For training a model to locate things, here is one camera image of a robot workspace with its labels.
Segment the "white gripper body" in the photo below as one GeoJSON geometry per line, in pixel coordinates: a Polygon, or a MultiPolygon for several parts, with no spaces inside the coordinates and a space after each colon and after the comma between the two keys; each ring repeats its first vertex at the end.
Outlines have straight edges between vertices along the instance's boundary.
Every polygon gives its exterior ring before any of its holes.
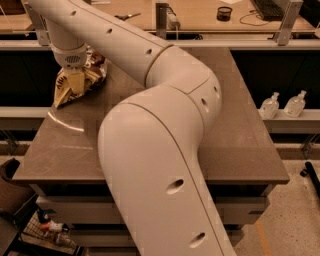
{"type": "Polygon", "coordinates": [[[82,44],[80,47],[72,50],[60,49],[51,45],[56,62],[62,68],[80,68],[87,61],[87,47],[82,44]]]}

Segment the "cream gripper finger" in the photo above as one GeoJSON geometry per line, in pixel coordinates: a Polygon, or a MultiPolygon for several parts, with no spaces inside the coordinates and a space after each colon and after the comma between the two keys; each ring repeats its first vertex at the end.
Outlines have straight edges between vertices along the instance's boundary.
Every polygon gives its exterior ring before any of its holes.
{"type": "Polygon", "coordinates": [[[70,87],[56,87],[54,95],[54,106],[58,108],[59,106],[67,103],[72,93],[73,91],[70,87]]]}
{"type": "Polygon", "coordinates": [[[85,74],[81,69],[67,69],[66,78],[75,94],[82,94],[85,88],[85,74]]]}

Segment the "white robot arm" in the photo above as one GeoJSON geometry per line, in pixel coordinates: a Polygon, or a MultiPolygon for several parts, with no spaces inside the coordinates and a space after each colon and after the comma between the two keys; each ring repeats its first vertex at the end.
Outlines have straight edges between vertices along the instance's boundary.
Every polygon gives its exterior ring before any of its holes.
{"type": "Polygon", "coordinates": [[[141,256],[236,256],[197,152],[222,105],[216,75],[181,48],[83,0],[29,0],[55,48],[89,44],[145,89],[102,121],[98,154],[141,256]]]}

